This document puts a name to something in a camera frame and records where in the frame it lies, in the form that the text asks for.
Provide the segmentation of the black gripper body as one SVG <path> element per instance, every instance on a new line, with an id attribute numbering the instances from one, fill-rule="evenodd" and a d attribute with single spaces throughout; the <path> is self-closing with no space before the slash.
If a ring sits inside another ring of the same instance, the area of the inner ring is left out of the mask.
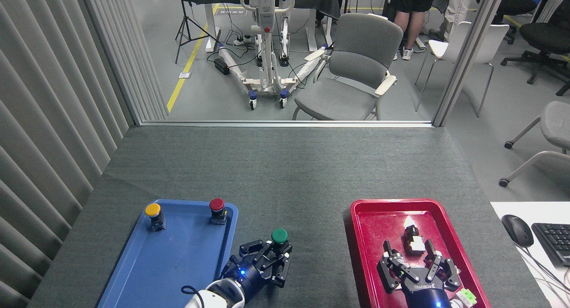
<path id="1" fill-rule="evenodd" d="M 262 290 L 268 281 L 262 277 L 262 273 L 252 263 L 226 263 L 224 278 L 231 278 L 240 284 L 245 296 L 254 296 Z"/>
<path id="2" fill-rule="evenodd" d="M 402 278 L 402 290 L 408 308 L 450 308 L 450 299 L 444 289 L 444 281 L 436 277 L 433 281 L 409 277 Z"/>

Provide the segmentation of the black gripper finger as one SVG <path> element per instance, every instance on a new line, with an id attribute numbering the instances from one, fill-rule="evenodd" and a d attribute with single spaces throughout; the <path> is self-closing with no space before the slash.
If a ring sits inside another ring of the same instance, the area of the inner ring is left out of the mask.
<path id="1" fill-rule="evenodd" d="M 271 266 L 273 241 L 262 239 L 240 245 L 241 261 L 239 266 Z"/>
<path id="2" fill-rule="evenodd" d="M 425 281 L 432 283 L 436 277 L 443 282 L 446 290 L 457 290 L 461 286 L 458 275 L 458 268 L 451 258 L 446 259 L 439 251 L 436 251 L 431 239 L 425 242 L 426 257 L 424 259 L 426 267 L 429 269 Z"/>
<path id="3" fill-rule="evenodd" d="M 377 271 L 387 294 L 401 289 L 400 284 L 408 275 L 409 268 L 409 265 L 403 261 L 401 253 L 392 249 L 389 241 L 385 240 L 383 255 L 377 264 Z"/>
<path id="4" fill-rule="evenodd" d="M 271 244 L 269 250 L 263 254 L 262 278 L 265 282 L 271 282 L 279 288 L 283 288 L 286 282 L 290 265 L 290 253 L 293 251 L 291 244 Z"/>

